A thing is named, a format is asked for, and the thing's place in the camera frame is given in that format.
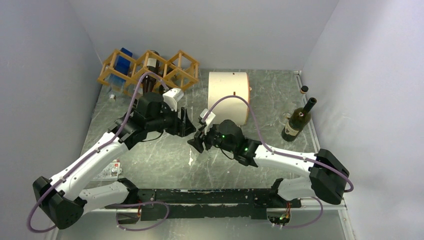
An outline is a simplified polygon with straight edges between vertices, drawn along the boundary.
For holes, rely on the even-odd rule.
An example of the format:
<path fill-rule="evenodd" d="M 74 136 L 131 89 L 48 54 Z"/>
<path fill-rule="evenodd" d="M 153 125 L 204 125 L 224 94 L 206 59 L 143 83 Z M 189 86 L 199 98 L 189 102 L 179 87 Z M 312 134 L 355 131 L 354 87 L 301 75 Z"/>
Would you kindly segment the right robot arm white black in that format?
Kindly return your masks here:
<path fill-rule="evenodd" d="M 317 153 L 305 153 L 271 147 L 245 137 L 242 129 L 231 120 L 211 126 L 204 123 L 187 143 L 199 153 L 212 147 L 232 153 L 234 160 L 244 166 L 297 174 L 297 178 L 276 180 L 275 190 L 269 197 L 275 207 L 305 197 L 339 205 L 349 179 L 349 171 L 331 151 L 322 148 Z"/>

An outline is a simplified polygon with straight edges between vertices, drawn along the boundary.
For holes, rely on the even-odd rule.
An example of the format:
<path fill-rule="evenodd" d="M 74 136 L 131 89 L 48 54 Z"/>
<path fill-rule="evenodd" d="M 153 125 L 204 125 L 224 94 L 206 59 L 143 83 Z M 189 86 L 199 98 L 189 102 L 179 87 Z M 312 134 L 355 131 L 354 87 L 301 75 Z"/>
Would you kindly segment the blue glass bottle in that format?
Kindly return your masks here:
<path fill-rule="evenodd" d="M 128 71 L 130 69 L 130 60 L 127 60 L 126 58 L 122 56 L 117 56 L 114 69 L 123 74 L 128 75 Z M 109 90 L 109 98 L 116 99 L 117 97 L 120 97 L 123 94 L 124 91 L 124 83 L 125 79 L 115 75 L 110 74 L 108 77 L 108 82 L 110 83 L 110 90 Z"/>

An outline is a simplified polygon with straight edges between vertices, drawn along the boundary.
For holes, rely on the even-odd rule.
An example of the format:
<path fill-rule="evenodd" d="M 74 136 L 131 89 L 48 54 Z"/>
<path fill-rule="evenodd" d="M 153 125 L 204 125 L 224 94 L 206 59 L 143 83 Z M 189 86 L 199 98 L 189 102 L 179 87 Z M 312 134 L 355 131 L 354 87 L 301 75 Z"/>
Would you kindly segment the dark green bottle silver cap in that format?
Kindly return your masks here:
<path fill-rule="evenodd" d="M 165 80 L 167 87 L 169 87 L 170 89 L 175 88 L 176 87 L 175 81 L 177 80 L 176 72 L 173 69 L 169 68 L 166 71 L 166 75 L 164 76 L 164 80 Z"/>

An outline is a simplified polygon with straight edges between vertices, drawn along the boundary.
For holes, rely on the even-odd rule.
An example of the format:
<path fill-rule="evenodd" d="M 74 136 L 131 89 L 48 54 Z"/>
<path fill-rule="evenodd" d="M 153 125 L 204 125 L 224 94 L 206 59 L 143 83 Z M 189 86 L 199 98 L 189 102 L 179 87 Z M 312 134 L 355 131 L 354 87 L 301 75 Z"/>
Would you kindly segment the wooden hexagonal wine rack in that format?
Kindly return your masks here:
<path fill-rule="evenodd" d="M 128 74 L 124 75 L 114 69 L 117 56 L 130 61 Z M 143 55 L 134 58 L 132 52 L 125 48 L 115 49 L 111 55 L 102 62 L 102 68 L 97 81 L 105 86 L 111 86 L 108 82 L 110 74 L 115 74 L 123 79 L 123 94 L 136 93 L 139 97 L 145 92 L 163 93 L 167 89 L 164 77 L 168 69 L 176 72 L 175 88 L 186 91 L 189 87 L 199 82 L 200 63 L 179 50 L 170 59 L 165 59 L 154 50 L 147 50 Z"/>

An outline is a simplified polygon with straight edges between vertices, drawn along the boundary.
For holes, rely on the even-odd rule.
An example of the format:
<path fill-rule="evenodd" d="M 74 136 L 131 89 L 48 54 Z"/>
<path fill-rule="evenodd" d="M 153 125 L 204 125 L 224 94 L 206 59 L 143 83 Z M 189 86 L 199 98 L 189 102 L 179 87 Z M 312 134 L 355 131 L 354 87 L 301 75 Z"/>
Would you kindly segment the clear glass bottle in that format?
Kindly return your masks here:
<path fill-rule="evenodd" d="M 285 112 L 284 114 L 283 114 L 283 119 L 284 120 L 288 120 L 288 119 L 290 119 L 290 117 L 292 116 L 292 113 L 290 113 L 290 112 Z"/>

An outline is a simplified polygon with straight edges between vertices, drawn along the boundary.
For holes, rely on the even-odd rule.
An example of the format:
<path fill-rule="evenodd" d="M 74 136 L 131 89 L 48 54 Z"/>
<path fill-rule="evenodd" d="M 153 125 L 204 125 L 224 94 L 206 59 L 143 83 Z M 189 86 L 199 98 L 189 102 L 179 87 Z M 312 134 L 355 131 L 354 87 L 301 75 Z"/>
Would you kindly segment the cream cylindrical drum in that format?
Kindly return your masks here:
<path fill-rule="evenodd" d="M 233 96 L 239 96 L 246 102 L 250 101 L 251 87 L 249 76 L 246 72 L 214 72 L 208 75 L 208 109 L 210 109 L 218 100 L 226 96 L 231 98 L 224 99 L 213 108 L 215 114 L 214 123 L 220 124 L 224 120 L 232 120 L 236 125 L 246 124 L 249 108 L 240 99 Z"/>

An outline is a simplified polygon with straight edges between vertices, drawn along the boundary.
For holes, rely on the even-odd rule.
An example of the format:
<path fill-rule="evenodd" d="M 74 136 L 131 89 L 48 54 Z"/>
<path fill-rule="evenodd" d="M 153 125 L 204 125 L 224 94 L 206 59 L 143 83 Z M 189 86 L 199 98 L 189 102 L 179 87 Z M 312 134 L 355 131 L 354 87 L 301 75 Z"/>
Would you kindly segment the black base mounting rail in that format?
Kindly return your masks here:
<path fill-rule="evenodd" d="M 140 220 L 238 218 L 266 220 L 268 209 L 300 208 L 301 201 L 286 201 L 271 188 L 147 189 L 131 191 L 120 208 L 137 208 Z"/>

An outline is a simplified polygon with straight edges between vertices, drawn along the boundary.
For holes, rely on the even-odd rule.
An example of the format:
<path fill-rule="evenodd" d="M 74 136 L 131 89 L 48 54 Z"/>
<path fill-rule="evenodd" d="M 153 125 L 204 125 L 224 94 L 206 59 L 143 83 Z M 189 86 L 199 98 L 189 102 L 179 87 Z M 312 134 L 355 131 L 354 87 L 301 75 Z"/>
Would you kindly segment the white paper card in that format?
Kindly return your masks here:
<path fill-rule="evenodd" d="M 96 182 L 116 181 L 121 173 L 122 173 L 121 162 L 119 159 L 115 159 L 111 163 L 109 163 L 92 180 Z"/>

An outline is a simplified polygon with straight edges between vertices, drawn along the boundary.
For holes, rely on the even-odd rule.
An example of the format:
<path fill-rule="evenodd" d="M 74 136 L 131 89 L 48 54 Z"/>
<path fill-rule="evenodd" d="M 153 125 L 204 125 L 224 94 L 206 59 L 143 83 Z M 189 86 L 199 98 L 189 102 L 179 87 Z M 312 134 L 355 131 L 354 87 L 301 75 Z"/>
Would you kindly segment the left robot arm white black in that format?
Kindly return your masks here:
<path fill-rule="evenodd" d="M 167 132 L 186 137 L 195 131 L 187 110 L 178 107 L 184 96 L 179 88 L 164 94 L 147 92 L 133 97 L 121 118 L 86 153 L 50 178 L 40 176 L 33 184 L 35 207 L 41 209 L 58 229 L 72 226 L 84 214 L 109 205 L 134 207 L 137 187 L 127 179 L 92 190 L 86 185 L 109 163 L 144 142 L 150 132 Z"/>

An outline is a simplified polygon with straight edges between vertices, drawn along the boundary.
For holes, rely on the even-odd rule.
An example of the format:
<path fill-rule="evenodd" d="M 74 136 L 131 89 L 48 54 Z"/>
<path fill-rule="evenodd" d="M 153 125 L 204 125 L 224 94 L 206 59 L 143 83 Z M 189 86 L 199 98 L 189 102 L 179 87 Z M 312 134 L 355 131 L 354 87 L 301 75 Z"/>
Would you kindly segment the dark green labelled wine bottle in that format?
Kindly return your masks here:
<path fill-rule="evenodd" d="M 311 97 L 304 107 L 297 108 L 293 111 L 281 132 L 281 136 L 285 141 L 292 142 L 298 137 L 300 132 L 311 120 L 311 110 L 316 103 L 317 99 Z"/>

